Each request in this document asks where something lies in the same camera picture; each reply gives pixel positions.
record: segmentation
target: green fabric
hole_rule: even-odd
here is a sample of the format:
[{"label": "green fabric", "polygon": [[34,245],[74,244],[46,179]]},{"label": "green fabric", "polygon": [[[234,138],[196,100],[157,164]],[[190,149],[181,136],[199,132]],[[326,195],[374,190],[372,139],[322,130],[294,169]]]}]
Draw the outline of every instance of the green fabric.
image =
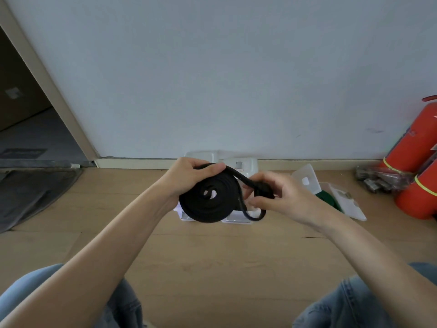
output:
[{"label": "green fabric", "polygon": [[322,190],[321,192],[317,193],[315,195],[317,198],[322,199],[325,203],[329,204],[330,206],[334,207],[336,210],[339,210],[343,213],[343,211],[340,208],[340,205],[337,203],[337,201],[332,197],[329,193]]}]

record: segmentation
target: hand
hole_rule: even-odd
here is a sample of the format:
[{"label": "hand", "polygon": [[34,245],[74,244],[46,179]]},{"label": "hand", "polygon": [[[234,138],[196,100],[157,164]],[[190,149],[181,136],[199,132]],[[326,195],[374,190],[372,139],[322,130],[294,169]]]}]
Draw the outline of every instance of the hand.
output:
[{"label": "hand", "polygon": [[196,185],[196,183],[205,178],[215,176],[226,168],[226,165],[221,162],[219,164],[212,164],[203,169],[194,169],[194,167],[208,163],[209,162],[206,160],[180,157],[164,174],[164,176],[156,182],[156,185],[165,188],[166,193],[170,195],[168,202],[169,210],[176,207],[181,194],[190,190]]},{"label": "hand", "polygon": [[299,223],[310,225],[316,229],[322,225],[323,218],[327,213],[338,212],[309,192],[290,175],[265,171],[255,174],[250,179],[267,182],[277,196],[276,199],[249,198],[253,189],[244,185],[244,199],[247,199],[247,203],[254,207],[282,213]]}]

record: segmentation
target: door frame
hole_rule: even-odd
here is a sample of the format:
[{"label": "door frame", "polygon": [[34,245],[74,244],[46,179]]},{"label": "door frame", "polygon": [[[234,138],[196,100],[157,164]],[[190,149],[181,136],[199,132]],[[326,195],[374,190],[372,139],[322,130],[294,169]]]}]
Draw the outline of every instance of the door frame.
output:
[{"label": "door frame", "polygon": [[48,74],[41,59],[36,54],[29,40],[27,40],[23,30],[4,0],[0,0],[0,27],[14,45],[65,126],[67,126],[67,129],[76,140],[85,157],[90,161],[98,159],[100,157],[99,154],[86,137],[69,105],[56,87],[52,77]]}]

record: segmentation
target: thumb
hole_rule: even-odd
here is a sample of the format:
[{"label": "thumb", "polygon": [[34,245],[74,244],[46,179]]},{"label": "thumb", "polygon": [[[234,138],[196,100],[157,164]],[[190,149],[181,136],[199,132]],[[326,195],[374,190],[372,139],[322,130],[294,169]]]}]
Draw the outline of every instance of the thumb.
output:
[{"label": "thumb", "polygon": [[205,178],[220,174],[222,171],[225,170],[225,168],[226,165],[223,162],[220,162],[219,164],[212,164],[210,166],[207,166],[206,168],[199,169],[197,171],[198,182],[204,180]]},{"label": "thumb", "polygon": [[248,204],[253,207],[271,211],[279,210],[279,201],[280,199],[269,199],[262,196],[252,197],[247,200]]}]

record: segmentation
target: left hand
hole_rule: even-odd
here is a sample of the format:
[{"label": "left hand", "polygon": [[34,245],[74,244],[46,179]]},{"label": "left hand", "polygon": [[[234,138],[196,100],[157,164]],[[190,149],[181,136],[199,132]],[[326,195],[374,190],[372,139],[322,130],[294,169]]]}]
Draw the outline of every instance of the left hand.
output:
[{"label": "left hand", "polygon": [[164,187],[166,192],[170,195],[168,203],[169,207],[171,207],[170,210],[176,207],[181,194],[190,190],[196,183],[205,178],[215,176],[226,168],[226,165],[221,162],[219,164],[212,164],[203,169],[194,169],[194,167],[208,163],[206,160],[180,157],[164,176],[156,182],[156,185]]}]

